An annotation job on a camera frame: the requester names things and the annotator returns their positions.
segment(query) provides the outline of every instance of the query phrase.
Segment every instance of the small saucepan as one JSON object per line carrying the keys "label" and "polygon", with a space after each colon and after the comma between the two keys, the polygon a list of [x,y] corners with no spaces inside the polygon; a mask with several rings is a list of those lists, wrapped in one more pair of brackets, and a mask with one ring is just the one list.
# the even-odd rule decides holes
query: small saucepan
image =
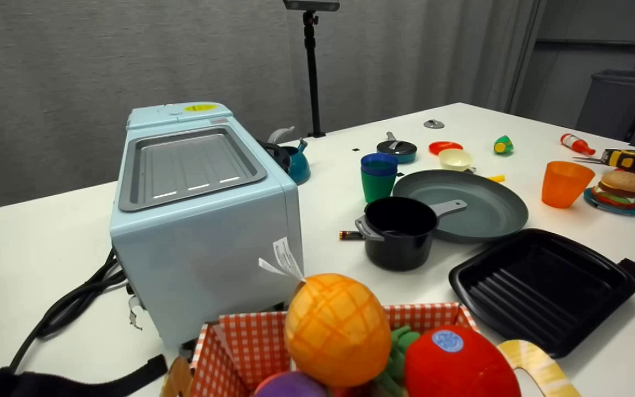
{"label": "small saucepan", "polygon": [[399,164],[412,164],[420,147],[410,141],[399,141],[392,133],[385,133],[385,141],[381,141],[377,150],[395,154]]}
{"label": "small saucepan", "polygon": [[385,197],[364,207],[356,221],[371,263],[392,272],[421,268],[432,249],[439,216],[465,210],[465,202],[425,206],[407,197]]}

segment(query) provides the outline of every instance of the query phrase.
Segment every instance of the black bag strap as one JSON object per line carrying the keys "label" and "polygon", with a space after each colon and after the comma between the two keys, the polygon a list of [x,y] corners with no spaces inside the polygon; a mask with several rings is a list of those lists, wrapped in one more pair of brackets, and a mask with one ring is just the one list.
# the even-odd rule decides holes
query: black bag strap
{"label": "black bag strap", "polygon": [[117,254],[110,252],[104,268],[93,274],[90,281],[59,297],[29,333],[24,345],[13,355],[12,364],[0,369],[0,397],[121,397],[133,395],[165,376],[167,364],[164,355],[153,357],[135,374],[106,383],[82,383],[41,374],[15,374],[35,339],[49,339],[57,336],[65,327],[74,323],[101,293],[121,286],[123,283],[125,274],[120,268]]}
{"label": "black bag strap", "polygon": [[135,374],[104,381],[104,383],[82,383],[57,376],[45,374],[12,374],[0,371],[0,397],[121,397],[133,395],[167,374],[164,355],[147,359]]}

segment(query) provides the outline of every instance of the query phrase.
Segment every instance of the toaster oven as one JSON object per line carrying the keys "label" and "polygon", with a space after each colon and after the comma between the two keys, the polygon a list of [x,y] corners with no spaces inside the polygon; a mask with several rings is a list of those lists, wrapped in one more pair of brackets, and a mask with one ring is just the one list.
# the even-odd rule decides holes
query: toaster oven
{"label": "toaster oven", "polygon": [[298,188],[217,101],[135,109],[125,127],[112,247],[164,345],[223,313],[284,303],[298,281],[267,274],[286,239],[302,263]]}

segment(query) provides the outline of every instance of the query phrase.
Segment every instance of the orange cup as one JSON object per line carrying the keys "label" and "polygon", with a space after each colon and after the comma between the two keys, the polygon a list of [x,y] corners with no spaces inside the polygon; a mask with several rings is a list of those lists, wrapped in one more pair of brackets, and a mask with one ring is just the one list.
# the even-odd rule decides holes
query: orange cup
{"label": "orange cup", "polygon": [[550,161],[543,178],[543,204],[572,207],[596,177],[593,171],[572,161]]}

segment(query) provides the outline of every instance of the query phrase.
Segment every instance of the toaster oven window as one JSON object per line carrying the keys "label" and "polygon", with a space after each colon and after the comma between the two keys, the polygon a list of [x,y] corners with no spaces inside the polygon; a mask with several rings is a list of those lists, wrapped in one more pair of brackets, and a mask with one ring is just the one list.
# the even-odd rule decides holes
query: toaster oven window
{"label": "toaster oven window", "polygon": [[228,130],[142,140],[127,147],[120,206],[136,213],[262,178],[264,171]]}

